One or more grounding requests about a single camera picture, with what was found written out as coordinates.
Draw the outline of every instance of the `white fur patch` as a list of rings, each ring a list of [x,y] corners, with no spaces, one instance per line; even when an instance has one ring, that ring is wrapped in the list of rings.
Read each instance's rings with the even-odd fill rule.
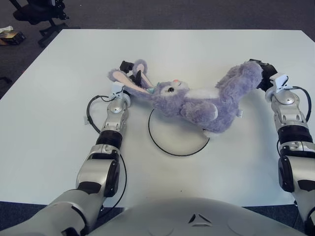
[[[208,131],[208,130],[203,131],[203,134],[210,139],[215,139],[216,137],[220,135],[220,134],[216,134],[211,131]]]
[[[188,89],[188,84],[182,81],[171,82],[171,86],[177,89]]]
[[[212,99],[219,97],[218,88],[198,88],[189,90],[185,97],[195,99]]]

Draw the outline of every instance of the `black triangle logo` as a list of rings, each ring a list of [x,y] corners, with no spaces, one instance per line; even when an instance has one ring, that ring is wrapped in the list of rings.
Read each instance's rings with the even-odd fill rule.
[[[201,214],[194,214],[188,222],[192,227],[211,227],[212,222]]]

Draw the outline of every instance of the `bunny ear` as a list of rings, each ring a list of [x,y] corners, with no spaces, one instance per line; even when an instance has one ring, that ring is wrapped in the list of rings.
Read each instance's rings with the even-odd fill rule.
[[[126,73],[124,73],[120,70],[114,69],[114,70],[110,71],[108,73],[108,78],[111,81],[119,81],[119,82],[123,83],[125,85],[126,91],[131,93],[132,95],[135,95],[137,97],[143,97],[146,99],[152,98],[152,95],[149,92],[147,92],[144,89],[135,85],[132,81],[130,81],[130,79],[128,78]]]
[[[137,60],[133,64],[132,68],[133,75],[136,76],[139,71],[141,71],[141,86],[144,87],[145,89],[153,88],[154,86],[146,76],[146,73],[148,71],[148,65],[142,59]]]

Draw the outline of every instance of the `white table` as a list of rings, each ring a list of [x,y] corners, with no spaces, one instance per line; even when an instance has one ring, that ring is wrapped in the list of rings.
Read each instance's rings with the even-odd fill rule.
[[[315,98],[315,44],[295,30],[63,30],[0,100],[0,201],[48,204],[75,187],[98,134],[84,124],[88,101],[109,94],[107,72],[122,60],[145,59],[148,77],[211,86],[229,68],[254,58],[289,75]],[[303,93],[301,110],[307,112]],[[100,127],[106,106],[91,114]],[[203,197],[240,206],[293,203],[278,184],[277,133],[261,90],[243,98],[243,118],[198,154],[179,158],[151,141],[150,104],[133,100],[122,146],[128,171],[119,204]],[[315,137],[315,118],[309,121]],[[124,183],[122,172],[119,198]]]

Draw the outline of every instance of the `stuffed bunny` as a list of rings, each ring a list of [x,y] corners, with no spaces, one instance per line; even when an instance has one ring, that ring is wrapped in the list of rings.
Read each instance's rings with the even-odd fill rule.
[[[130,94],[152,101],[153,107],[166,116],[182,116],[199,125],[211,138],[230,127],[239,112],[241,98],[262,80],[262,69],[253,61],[231,68],[214,88],[189,89],[185,82],[178,80],[153,86],[146,76],[147,70],[144,60],[134,63],[134,76],[141,71],[141,87],[117,69],[110,71],[108,77],[125,84]]]

